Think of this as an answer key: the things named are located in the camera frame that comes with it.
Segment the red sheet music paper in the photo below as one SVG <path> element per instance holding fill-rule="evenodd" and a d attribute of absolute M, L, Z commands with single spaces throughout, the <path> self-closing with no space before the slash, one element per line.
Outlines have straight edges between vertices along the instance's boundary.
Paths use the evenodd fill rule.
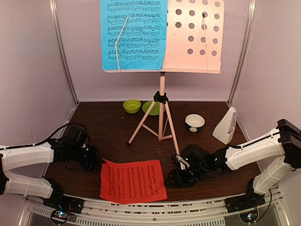
<path fill-rule="evenodd" d="M 167 199 L 159 160 L 114 163 L 105 160 L 100 175 L 100 198 L 118 204 Z"/>

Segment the blue sheet music paper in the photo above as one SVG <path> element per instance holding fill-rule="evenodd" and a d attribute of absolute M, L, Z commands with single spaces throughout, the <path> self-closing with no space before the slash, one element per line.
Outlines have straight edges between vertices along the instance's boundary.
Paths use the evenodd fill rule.
<path fill-rule="evenodd" d="M 102 0 L 102 69 L 162 69 L 167 12 L 166 0 Z"/>

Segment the pink music stand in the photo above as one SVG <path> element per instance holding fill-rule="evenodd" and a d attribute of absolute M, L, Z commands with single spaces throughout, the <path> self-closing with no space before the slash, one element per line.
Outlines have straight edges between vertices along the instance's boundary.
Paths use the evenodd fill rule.
<path fill-rule="evenodd" d="M 166 139 L 166 127 L 173 127 L 165 94 L 165 74 L 221 72 L 225 3 L 222 0 L 167 0 L 166 53 L 160 70 L 104 70 L 108 73 L 159 72 L 160 89 L 153 103 L 159 103 L 159 126 L 155 136 Z"/>

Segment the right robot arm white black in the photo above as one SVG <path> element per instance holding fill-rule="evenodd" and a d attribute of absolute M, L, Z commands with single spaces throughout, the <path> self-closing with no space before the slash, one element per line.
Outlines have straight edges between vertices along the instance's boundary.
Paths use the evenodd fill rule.
<path fill-rule="evenodd" d="M 289 171 L 301 167 L 301 130 L 286 119 L 265 135 L 239 145 L 227 145 L 209 153 L 199 145 L 186 146 L 181 154 L 172 156 L 176 167 L 166 184 L 188 187 L 204 175 L 222 175 L 250 163 L 274 156 L 274 161 L 248 183 L 241 204 L 250 208 Z"/>

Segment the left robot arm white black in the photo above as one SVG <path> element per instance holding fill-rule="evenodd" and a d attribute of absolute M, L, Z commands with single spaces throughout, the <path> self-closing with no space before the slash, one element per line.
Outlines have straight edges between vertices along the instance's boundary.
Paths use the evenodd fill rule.
<path fill-rule="evenodd" d="M 67 135 L 48 138 L 33 144 L 0 147 L 0 193 L 22 194 L 49 199 L 57 209 L 67 206 L 68 200 L 62 187 L 53 179 L 32 178 L 13 173 L 13 169 L 42 164 L 73 161 L 86 172 L 104 164 L 97 148 L 91 145 L 87 127 L 80 123 L 69 123 Z"/>

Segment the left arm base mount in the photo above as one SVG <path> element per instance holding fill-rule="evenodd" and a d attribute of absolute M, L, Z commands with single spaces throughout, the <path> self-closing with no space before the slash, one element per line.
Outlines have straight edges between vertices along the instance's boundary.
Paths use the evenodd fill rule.
<path fill-rule="evenodd" d="M 80 214 L 84 205 L 84 200 L 66 196 L 63 190 L 53 190 L 49 198 L 42 198 L 43 204 L 56 210 L 61 210 L 67 213 Z"/>

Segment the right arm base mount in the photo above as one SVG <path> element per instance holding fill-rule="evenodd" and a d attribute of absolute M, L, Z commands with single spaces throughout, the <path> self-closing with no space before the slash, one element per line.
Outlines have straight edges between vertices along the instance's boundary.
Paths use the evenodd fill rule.
<path fill-rule="evenodd" d="M 264 204 L 264 195 L 255 193 L 253 186 L 250 183 L 247 185 L 245 194 L 225 199 L 228 213 L 247 210 Z"/>

